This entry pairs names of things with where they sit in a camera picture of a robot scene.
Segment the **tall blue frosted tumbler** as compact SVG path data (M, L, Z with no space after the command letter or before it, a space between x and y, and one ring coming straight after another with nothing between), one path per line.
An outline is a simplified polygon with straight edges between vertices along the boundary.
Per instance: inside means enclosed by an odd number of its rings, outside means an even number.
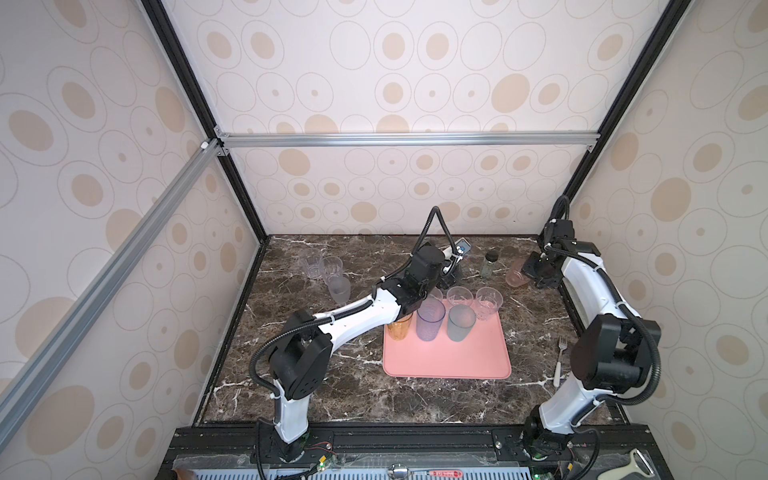
M437 337L445 317L445 305L441 300L428 297L421 303L416 313L416 333L418 338L424 342L433 341Z

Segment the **tall teal textured tumbler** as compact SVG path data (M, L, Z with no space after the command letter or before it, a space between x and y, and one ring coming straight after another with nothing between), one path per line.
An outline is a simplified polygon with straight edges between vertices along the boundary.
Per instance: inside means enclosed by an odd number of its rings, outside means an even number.
M462 342L476 323L476 313L468 305L458 304L448 312L447 335L453 342Z

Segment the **tall yellow plastic tumbler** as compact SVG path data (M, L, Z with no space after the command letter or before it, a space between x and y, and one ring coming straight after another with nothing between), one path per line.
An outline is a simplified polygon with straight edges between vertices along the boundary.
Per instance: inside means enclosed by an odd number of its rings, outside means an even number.
M387 325L387 333L393 341L402 341L408 336L413 315L409 314Z

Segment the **frosted clear cup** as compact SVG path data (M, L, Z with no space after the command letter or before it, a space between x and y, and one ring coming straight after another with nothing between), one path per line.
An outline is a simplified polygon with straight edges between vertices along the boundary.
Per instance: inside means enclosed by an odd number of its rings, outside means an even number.
M327 287L333 301L339 305L346 305L351 296L351 283L343 275L334 275L327 279Z

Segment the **pink short plastic cup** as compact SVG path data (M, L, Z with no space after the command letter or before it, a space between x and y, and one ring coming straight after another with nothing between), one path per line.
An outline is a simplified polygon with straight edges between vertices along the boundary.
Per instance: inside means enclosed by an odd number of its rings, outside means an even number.
M530 278L522 272L524 264L525 260L523 258L517 258L510 263L505 275L505 282L510 287L521 287L530 281Z

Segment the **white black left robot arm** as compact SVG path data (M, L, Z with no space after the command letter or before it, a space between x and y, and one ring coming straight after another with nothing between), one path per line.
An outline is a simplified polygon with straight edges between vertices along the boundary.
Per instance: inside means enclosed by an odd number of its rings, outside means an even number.
M332 354L364 333L389 325L416 311L436 288L452 286L459 275L458 265L471 245L461 238L444 250L425 243L409 257L400 271L379 280L368 296L319 314L299 310L283 330L254 356L268 360L272 379L263 385L275 399L274 428L285 444L293 444L308 431L310 396L322 384Z

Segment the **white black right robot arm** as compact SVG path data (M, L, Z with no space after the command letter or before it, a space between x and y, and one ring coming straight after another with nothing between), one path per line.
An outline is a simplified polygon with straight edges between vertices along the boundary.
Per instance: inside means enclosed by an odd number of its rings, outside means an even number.
M624 299L588 242L544 242L523 272L538 285L564 286L591 320L570 353L571 372L554 396L526 420L531 440L561 440L605 402L638 405L661 380L661 328Z

